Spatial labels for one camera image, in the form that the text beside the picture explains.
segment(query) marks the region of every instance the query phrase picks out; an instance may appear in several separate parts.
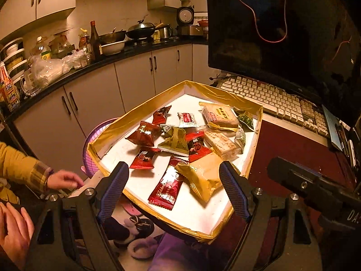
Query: red desk surface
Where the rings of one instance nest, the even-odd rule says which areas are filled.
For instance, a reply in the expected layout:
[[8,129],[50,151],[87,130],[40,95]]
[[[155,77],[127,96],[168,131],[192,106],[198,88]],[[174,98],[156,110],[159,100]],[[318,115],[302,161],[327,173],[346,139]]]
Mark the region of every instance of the red desk surface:
[[[353,189],[355,186],[350,177],[352,176],[351,168],[341,152],[329,149],[293,131],[263,121],[249,181],[252,186],[262,188],[269,195],[287,197],[291,193],[267,176],[267,165],[272,158],[277,156],[304,165],[348,188]],[[315,235],[320,239],[322,228],[317,223],[319,212],[308,208],[308,214]],[[223,231],[212,243],[212,249],[222,257],[220,261],[225,261],[233,253],[244,227],[244,220],[233,214]],[[273,236],[270,233],[268,235],[271,241]],[[273,242],[268,243],[267,246],[266,240],[265,249],[271,248]]]

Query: computer monitor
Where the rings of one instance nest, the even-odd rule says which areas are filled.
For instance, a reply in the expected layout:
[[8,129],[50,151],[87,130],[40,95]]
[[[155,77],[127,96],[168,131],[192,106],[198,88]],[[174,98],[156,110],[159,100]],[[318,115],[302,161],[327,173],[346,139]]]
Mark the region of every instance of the computer monitor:
[[361,40],[359,18],[348,11],[354,0],[286,0],[286,8],[285,0],[207,1],[210,67],[273,84],[356,123]]

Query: yellow sleeve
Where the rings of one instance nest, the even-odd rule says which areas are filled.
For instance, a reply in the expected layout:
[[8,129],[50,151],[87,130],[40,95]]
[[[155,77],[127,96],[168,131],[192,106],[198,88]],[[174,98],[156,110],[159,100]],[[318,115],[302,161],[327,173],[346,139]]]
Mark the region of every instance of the yellow sleeve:
[[39,160],[0,142],[0,177],[26,184],[39,192],[46,190],[46,181],[53,170]]

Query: white keyboard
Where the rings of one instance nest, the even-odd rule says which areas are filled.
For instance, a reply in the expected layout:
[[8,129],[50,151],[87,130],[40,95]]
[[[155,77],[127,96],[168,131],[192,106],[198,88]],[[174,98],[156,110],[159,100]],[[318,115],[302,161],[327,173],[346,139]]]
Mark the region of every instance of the white keyboard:
[[219,83],[218,88],[262,105],[263,111],[273,116],[329,137],[324,115],[315,111],[314,106],[306,100],[289,95],[282,89],[245,77],[230,78]]

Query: countertop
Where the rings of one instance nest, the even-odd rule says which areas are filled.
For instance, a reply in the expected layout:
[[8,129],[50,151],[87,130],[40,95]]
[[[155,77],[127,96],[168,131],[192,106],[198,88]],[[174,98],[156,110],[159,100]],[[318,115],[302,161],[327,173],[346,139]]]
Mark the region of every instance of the countertop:
[[45,89],[41,90],[36,96],[32,98],[27,98],[26,100],[22,100],[20,103],[20,106],[14,110],[10,114],[5,114],[5,121],[7,123],[13,122],[15,119],[17,119],[22,113],[27,111],[30,107],[32,107],[34,104],[39,102],[41,99],[43,99],[45,96],[51,94],[53,91],[57,90],[58,88],[64,86],[65,84],[71,82],[72,80],[83,76],[93,70],[96,70],[98,68],[101,68],[105,65],[120,61],[122,59],[126,59],[135,55],[143,54],[146,52],[167,48],[167,47],[174,47],[174,46],[180,46],[185,44],[204,44],[208,45],[207,41],[204,40],[178,40],[178,41],[160,41],[160,42],[153,42],[152,44],[147,45],[140,45],[135,47],[125,47],[122,52],[107,56],[105,59],[92,63],[88,65],[87,67],[84,67],[82,69],[72,69],[68,73],[62,75],[59,77],[55,82],[48,85]]

